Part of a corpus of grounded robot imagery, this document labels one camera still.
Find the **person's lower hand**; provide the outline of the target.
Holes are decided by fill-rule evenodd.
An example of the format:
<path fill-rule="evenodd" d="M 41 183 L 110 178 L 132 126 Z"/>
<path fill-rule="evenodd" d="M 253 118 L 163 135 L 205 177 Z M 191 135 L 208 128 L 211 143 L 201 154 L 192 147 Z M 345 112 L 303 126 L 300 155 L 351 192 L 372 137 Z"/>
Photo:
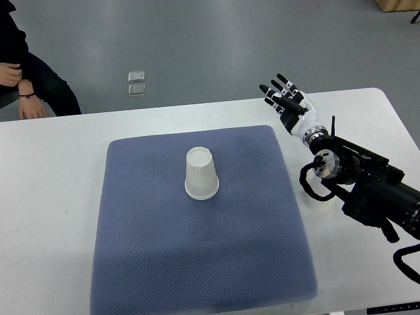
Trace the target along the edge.
<path fill-rule="evenodd" d="M 20 97 L 18 108 L 20 119 L 38 119 L 49 116 L 48 111 L 36 96 Z"/>

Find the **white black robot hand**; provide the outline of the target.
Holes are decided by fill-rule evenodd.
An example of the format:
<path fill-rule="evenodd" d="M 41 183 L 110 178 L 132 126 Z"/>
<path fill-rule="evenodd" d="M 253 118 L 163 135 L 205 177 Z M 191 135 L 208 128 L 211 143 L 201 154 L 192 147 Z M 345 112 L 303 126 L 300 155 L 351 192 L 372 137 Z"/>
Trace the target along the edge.
<path fill-rule="evenodd" d="M 259 89 L 264 94 L 264 101 L 280 116 L 286 131 L 305 146 L 315 138 L 328 136 L 311 99 L 282 74 L 278 73 L 276 77 L 277 80 L 271 80 L 273 89 L 264 84 L 260 84 Z"/>

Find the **person's upper hand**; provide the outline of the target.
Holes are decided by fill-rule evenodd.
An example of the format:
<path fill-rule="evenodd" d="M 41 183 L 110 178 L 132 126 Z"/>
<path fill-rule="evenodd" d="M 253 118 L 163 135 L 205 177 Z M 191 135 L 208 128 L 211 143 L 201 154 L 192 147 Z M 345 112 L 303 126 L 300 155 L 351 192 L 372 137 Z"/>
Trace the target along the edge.
<path fill-rule="evenodd" d="M 19 64 L 0 63 L 0 85 L 15 87 L 22 80 L 22 70 Z"/>

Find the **person's bare forearm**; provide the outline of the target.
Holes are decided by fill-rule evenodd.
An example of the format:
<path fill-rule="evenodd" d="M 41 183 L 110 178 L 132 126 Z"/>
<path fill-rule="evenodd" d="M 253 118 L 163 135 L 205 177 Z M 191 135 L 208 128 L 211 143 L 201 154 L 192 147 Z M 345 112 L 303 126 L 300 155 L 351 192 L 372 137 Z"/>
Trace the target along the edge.
<path fill-rule="evenodd" d="M 18 91 L 20 98 L 30 98 L 35 95 L 32 82 L 29 79 L 22 79 L 18 83 Z"/>

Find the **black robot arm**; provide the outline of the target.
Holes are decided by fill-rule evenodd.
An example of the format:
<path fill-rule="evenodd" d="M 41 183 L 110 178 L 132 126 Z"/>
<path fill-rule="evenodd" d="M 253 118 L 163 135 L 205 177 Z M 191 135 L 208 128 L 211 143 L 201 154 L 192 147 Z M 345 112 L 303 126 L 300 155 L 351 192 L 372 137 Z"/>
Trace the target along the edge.
<path fill-rule="evenodd" d="M 301 169 L 299 182 L 311 198 L 339 198 L 345 215 L 380 228 L 391 243 L 399 240 L 393 224 L 419 238 L 419 191 L 402 182 L 402 170 L 323 126 L 307 131 L 304 140 L 314 160 Z"/>

